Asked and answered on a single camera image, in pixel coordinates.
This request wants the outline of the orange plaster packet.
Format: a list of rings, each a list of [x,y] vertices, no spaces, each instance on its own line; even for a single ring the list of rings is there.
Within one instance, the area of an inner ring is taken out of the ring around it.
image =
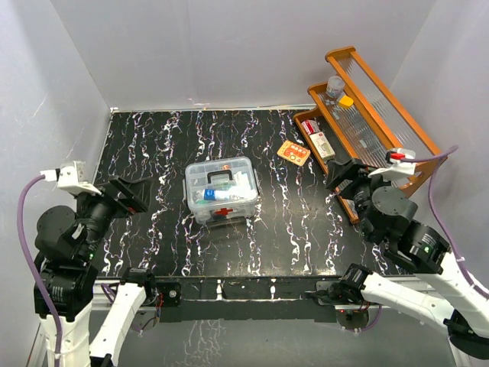
[[[302,145],[286,140],[280,146],[277,155],[298,167],[302,167],[309,159],[310,150]]]

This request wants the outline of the blue white spray bottle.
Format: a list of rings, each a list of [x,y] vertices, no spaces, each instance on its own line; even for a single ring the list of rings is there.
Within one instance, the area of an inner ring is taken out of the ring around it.
[[[229,190],[204,189],[202,195],[206,201],[227,201],[232,198]]]

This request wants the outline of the clear box lid with handle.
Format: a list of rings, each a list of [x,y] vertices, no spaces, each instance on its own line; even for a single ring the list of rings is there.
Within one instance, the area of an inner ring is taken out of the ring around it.
[[[230,170],[222,166],[229,165]],[[249,201],[259,198],[255,169],[245,156],[190,164],[184,172],[186,201],[203,200],[204,189],[229,190],[229,201]]]

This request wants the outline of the clear first aid box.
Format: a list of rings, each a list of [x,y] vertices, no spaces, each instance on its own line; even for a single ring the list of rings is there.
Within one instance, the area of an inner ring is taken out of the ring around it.
[[[249,218],[255,215],[260,198],[249,201],[208,201],[188,199],[187,206],[195,221],[200,224],[221,222],[234,218]]]

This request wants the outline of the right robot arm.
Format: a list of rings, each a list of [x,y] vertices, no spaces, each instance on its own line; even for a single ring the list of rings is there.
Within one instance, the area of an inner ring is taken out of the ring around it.
[[[432,227],[415,220],[417,205],[402,190],[358,159],[327,163],[326,186],[350,200],[368,242],[385,243],[385,257],[438,293],[429,296],[388,281],[362,265],[352,264],[327,297],[352,304],[382,304],[444,333],[457,349],[476,359],[488,358],[488,297],[462,271],[455,251]]]

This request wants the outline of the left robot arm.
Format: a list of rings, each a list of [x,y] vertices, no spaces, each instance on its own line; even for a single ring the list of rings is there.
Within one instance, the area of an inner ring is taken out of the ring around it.
[[[57,188],[73,195],[76,208],[55,206],[37,221],[34,263],[38,276],[34,309],[46,333],[51,366],[117,366],[121,348],[142,305],[157,298],[151,271],[128,268],[94,340],[89,339],[93,287],[92,261],[115,219],[145,213],[151,198],[148,179],[120,177],[94,186],[69,171],[57,175]]]

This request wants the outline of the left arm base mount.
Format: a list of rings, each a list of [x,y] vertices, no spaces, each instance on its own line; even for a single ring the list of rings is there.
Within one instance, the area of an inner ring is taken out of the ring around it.
[[[127,268],[120,284],[135,283],[145,292],[144,307],[155,307],[155,316],[161,317],[164,307],[178,307],[181,303],[181,284],[174,280],[157,280],[149,269]]]

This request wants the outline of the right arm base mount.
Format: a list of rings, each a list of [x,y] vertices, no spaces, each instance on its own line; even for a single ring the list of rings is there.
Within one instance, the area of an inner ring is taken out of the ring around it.
[[[305,293],[306,299],[314,300],[319,305],[358,305],[358,311],[367,310],[371,302],[366,300],[361,292],[365,289],[365,281],[374,272],[363,265],[352,264],[336,282],[329,282],[326,286],[319,286],[324,281],[316,283],[314,291]]]

